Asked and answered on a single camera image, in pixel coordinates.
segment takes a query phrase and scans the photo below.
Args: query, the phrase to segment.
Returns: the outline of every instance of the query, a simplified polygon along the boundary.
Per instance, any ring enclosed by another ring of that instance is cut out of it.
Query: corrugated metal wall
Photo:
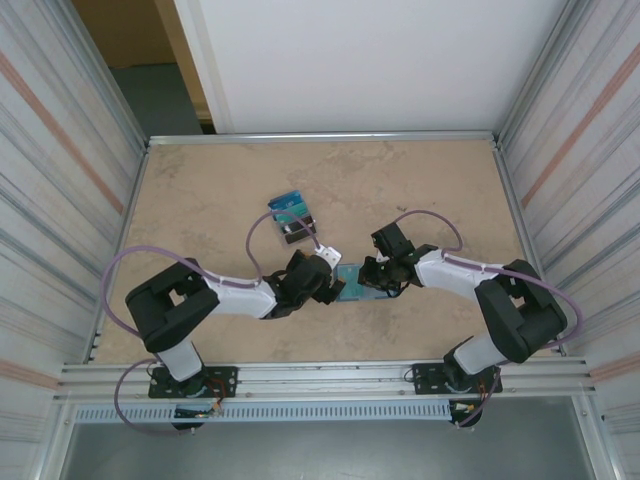
[[[0,7],[0,478],[23,478],[93,333],[144,139],[64,2]]]
[[[640,475],[640,2],[592,1],[504,153],[547,278],[586,328],[605,422]]]

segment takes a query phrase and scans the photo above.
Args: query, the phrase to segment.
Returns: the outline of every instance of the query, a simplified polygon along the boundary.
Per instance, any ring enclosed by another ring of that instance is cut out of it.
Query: gray floor
[[[148,136],[202,135],[177,64],[111,69]]]
[[[76,427],[66,479],[594,478],[569,399],[494,399],[475,431],[446,422],[205,425],[148,437]]]

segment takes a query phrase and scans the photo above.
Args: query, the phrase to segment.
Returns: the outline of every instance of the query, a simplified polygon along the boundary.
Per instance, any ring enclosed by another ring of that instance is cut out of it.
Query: marble-pattern surface
[[[247,230],[269,199],[292,189],[307,200],[320,241],[346,263],[374,254],[370,234],[414,208],[452,220],[466,243],[462,256],[495,263],[522,257],[486,141],[155,146],[126,245],[161,246],[216,273],[252,278]],[[416,215],[401,227],[416,245],[455,241],[434,218]],[[265,273],[284,268],[294,248],[283,248],[270,221],[252,243]],[[125,295],[170,263],[154,254],[125,258],[114,310],[131,322]],[[412,287],[397,300],[310,301],[278,320],[210,316],[193,340],[205,361],[217,362],[427,359],[484,328],[471,301]],[[145,355],[138,339],[106,320],[97,362]]]

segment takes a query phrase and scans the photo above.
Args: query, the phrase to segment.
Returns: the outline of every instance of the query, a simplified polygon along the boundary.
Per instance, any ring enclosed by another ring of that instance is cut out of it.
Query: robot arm
[[[125,302],[147,351],[159,357],[184,391],[197,391],[203,363],[189,337],[205,317],[272,319],[291,314],[310,298],[329,304],[344,287],[341,281],[332,283],[340,258],[338,251],[322,245],[310,256],[297,250],[284,270],[259,283],[228,277],[218,283],[176,263],[132,290]]]
[[[358,282],[398,296],[413,284],[440,288],[477,302],[488,332],[474,336],[444,356],[446,381],[463,389],[474,375],[505,362],[522,363],[567,327],[567,319],[545,289],[506,275],[494,267],[539,278],[524,260],[509,265],[485,265],[447,254],[433,245],[414,248],[396,223],[373,235],[378,257],[366,257]],[[468,264],[478,269],[460,266]],[[521,299],[516,306],[512,299]]]

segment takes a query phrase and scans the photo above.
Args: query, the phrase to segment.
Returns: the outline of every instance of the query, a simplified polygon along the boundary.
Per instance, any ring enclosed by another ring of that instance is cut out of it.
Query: white wall
[[[221,133],[494,129],[564,0],[176,0]]]

